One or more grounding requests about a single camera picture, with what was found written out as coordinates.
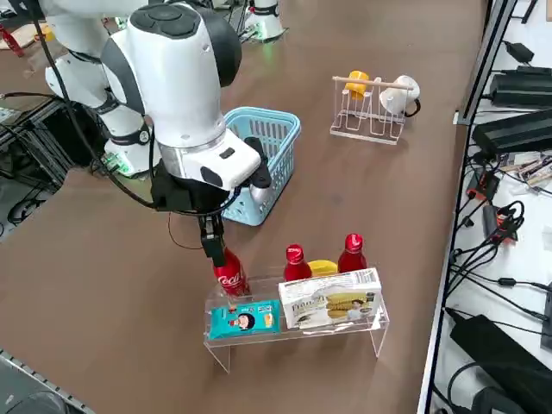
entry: red aluminum bottle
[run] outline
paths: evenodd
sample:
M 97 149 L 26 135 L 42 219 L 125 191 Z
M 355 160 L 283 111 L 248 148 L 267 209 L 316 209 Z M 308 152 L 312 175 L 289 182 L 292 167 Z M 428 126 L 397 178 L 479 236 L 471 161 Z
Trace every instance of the red aluminum bottle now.
M 221 284 L 226 294 L 232 297 L 247 296 L 249 290 L 248 278 L 243 272 L 243 267 L 238 257 L 229 248 L 224 248 L 226 264 L 222 267 L 214 267 L 215 277 Z
M 17 40 L 14 38 L 14 36 L 12 36 L 11 33 L 6 30 L 6 28 L 2 24 L 0 24 L 0 32 L 2 32 L 2 39 L 6 42 L 6 45 L 8 45 L 13 53 L 22 58 L 25 55 L 23 49 L 21 49 L 21 46 L 19 46 L 19 43 L 17 43 Z
M 291 244 L 285 250 L 287 265 L 284 269 L 286 282 L 293 280 L 308 279 L 312 277 L 312 270 L 309 264 L 304 261 L 303 248 L 298 244 Z
M 339 256 L 337 270 L 339 273 L 346 273 L 366 268 L 366 257 L 362 254 L 362 236 L 352 233 L 345 239 L 345 250 Z

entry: blue snack package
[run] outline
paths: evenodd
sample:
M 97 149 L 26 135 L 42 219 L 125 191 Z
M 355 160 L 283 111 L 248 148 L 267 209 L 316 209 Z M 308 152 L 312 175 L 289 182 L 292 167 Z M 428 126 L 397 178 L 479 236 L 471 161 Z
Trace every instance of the blue snack package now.
M 213 308 L 209 339 L 279 332 L 279 301 L 263 300 Z

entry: acrylic stand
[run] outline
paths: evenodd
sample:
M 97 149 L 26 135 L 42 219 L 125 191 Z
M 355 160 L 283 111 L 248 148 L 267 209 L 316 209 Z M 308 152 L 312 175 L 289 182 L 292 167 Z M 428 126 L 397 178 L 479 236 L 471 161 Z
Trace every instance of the acrylic stand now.
M 283 282 L 281 277 L 253 278 L 249 280 L 251 296 L 229 299 L 220 287 L 216 287 L 205 301 L 205 332 L 204 345 L 211 352 L 216 361 L 230 373 L 230 350 L 234 346 L 251 343 L 286 341 L 290 339 L 304 339 L 315 336 L 331 336 L 350 334 L 353 332 L 369 331 L 372 338 L 373 350 L 376 358 L 380 356 L 383 342 L 386 339 L 387 328 L 389 327 L 389 316 L 386 306 L 381 300 L 381 305 L 373 317 L 367 317 L 354 322 L 337 323 L 334 325 L 319 326 L 313 329 L 288 329 L 285 324 L 284 312 L 280 305 L 280 329 L 279 333 L 256 334 L 248 336 L 237 336 L 226 339 L 209 339 L 210 311 L 220 306 L 229 304 L 243 304 L 258 302 L 261 300 L 278 299 L 278 283 Z

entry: wooden dowel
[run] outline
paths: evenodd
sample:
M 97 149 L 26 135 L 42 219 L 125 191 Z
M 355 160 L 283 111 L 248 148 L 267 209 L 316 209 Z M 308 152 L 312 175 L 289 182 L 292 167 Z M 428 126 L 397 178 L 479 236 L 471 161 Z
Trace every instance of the wooden dowel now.
M 364 79 L 353 79 L 353 78 L 342 78 L 341 76 L 334 76 L 332 79 L 338 81 L 347 83 L 350 82 L 352 84 L 363 84 L 363 85 L 370 85 L 370 86 L 385 86 L 386 88 L 395 88 L 395 89 L 404 89 L 405 91 L 414 91 L 414 88 L 412 86 L 406 86 L 401 84 L 390 84 L 389 82 L 374 82 L 372 80 L 364 80 Z

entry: white robot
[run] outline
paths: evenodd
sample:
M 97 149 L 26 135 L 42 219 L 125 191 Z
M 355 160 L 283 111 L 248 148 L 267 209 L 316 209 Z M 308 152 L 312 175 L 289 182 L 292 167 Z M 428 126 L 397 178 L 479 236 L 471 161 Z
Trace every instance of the white robot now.
M 279 6 L 275 0 L 250 0 L 251 8 L 245 21 L 246 31 L 254 30 L 257 41 L 270 41 L 284 33 L 279 20 Z
M 55 66 L 68 97 L 95 110 L 110 131 L 105 152 L 119 171 L 132 176 L 147 171 L 150 158 L 154 165 L 162 158 L 152 183 L 155 208 L 198 213 L 191 215 L 199 219 L 205 252 L 221 266 L 220 205 L 241 186 L 270 186 L 260 143 L 239 139 L 220 109 L 221 86 L 232 83 L 242 58 L 235 31 L 194 0 L 13 0 L 12 6 L 44 16 L 70 51 Z M 130 16 L 128 27 L 110 36 L 105 16 Z M 62 96 L 51 67 L 46 78 Z M 151 157 L 144 116 L 159 144 Z

